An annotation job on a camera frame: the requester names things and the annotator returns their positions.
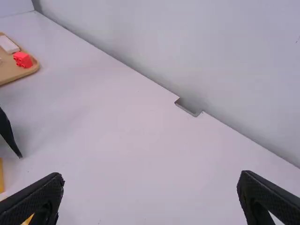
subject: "yellow object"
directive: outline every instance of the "yellow object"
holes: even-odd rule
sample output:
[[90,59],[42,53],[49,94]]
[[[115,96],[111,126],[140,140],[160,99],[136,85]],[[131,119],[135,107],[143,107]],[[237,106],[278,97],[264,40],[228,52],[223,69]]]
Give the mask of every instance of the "yellow object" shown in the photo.
[[32,217],[33,217],[33,214],[28,219],[26,219],[21,225],[28,225],[29,222],[31,221]]
[[2,158],[0,158],[0,194],[3,192],[4,192],[3,166],[2,166]]

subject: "red block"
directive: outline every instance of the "red block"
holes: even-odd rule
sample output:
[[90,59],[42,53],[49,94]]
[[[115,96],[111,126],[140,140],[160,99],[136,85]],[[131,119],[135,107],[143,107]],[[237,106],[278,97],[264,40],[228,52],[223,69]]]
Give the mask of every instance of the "red block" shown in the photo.
[[19,67],[30,68],[33,66],[30,55],[24,52],[16,52],[14,55],[14,60]]

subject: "wooden tray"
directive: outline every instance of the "wooden tray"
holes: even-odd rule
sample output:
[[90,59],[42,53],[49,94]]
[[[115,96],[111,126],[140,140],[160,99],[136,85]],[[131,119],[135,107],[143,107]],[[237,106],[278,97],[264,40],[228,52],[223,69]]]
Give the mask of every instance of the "wooden tray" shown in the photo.
[[[21,46],[19,46],[15,41],[13,41],[22,52],[28,53]],[[0,46],[0,58],[2,62],[0,63],[0,85],[15,81],[22,77],[28,76],[35,73],[39,69],[39,62],[29,53],[33,66],[27,69],[19,67],[15,64],[13,54],[7,54],[6,51]]]

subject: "white wall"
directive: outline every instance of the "white wall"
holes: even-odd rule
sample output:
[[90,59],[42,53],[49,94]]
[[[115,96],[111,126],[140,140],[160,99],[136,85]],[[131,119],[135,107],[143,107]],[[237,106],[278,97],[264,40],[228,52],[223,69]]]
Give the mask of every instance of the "white wall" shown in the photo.
[[33,10],[31,0],[0,0],[0,18]]
[[34,0],[37,9],[300,167],[299,0]]

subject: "white block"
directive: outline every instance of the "white block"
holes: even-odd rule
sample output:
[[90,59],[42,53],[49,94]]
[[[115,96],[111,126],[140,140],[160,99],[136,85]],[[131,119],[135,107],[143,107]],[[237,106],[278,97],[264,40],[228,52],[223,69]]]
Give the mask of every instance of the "white block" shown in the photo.
[[5,35],[0,36],[0,46],[8,53],[16,53],[20,48]]

